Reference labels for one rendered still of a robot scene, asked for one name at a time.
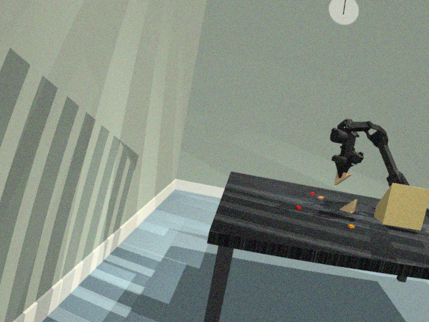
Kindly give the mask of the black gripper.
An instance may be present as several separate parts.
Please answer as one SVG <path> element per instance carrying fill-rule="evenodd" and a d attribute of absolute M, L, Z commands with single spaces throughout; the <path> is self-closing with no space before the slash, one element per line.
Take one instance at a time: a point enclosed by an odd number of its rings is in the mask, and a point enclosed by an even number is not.
<path fill-rule="evenodd" d="M 341 146 L 341 154 L 334 155 L 332 157 L 332 161 L 335 161 L 336 163 L 336 170 L 338 172 L 338 176 L 339 178 L 342 177 L 343 172 L 348 172 L 349 168 L 354 166 L 352 164 L 357 164 L 352 158 L 347 158 L 349 150 L 351 150 L 351 148 L 353 149 L 354 146 L 348 146 L 348 145 L 344 145 Z"/>

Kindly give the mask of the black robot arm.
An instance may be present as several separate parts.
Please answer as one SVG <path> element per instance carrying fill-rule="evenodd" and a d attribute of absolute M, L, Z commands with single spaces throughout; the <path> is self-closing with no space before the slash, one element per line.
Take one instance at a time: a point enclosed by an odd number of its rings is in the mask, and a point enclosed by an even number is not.
<path fill-rule="evenodd" d="M 374 129 L 372 135 L 369 134 L 369 129 Z M 379 148 L 379 151 L 383 157 L 383 161 L 387 167 L 389 177 L 387 181 L 389 187 L 393 184 L 404 184 L 409 185 L 404 175 L 398 171 L 393 156 L 390 153 L 390 149 L 387 145 L 388 136 L 385 130 L 380 125 L 372 124 L 370 121 L 367 122 L 354 122 L 351 119 L 345 119 L 339 125 L 337 129 L 331 129 L 330 140 L 338 144 L 344 144 L 348 146 L 355 146 L 355 138 L 359 138 L 359 134 L 356 131 L 364 131 L 367 134 L 367 138 L 373 142 L 374 146 Z M 353 133 L 351 133 L 353 132 Z M 347 158 L 352 158 L 356 163 L 361 163 L 364 156 L 363 153 L 355 152 L 355 148 L 349 150 Z"/>

